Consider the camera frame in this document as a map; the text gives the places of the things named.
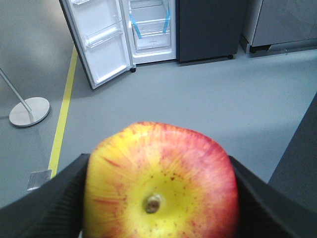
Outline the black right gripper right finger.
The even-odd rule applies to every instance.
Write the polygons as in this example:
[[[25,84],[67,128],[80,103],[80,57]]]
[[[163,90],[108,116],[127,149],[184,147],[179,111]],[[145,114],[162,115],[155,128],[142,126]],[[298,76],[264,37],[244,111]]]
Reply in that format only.
[[[229,157],[239,195],[239,238],[315,238],[317,214],[262,181]]]

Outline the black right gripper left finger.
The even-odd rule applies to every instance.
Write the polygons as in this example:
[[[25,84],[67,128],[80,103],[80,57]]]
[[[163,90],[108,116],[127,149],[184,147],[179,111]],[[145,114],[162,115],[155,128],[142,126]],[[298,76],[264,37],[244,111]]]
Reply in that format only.
[[[54,178],[0,210],[2,238],[77,238],[89,154],[81,154]]]

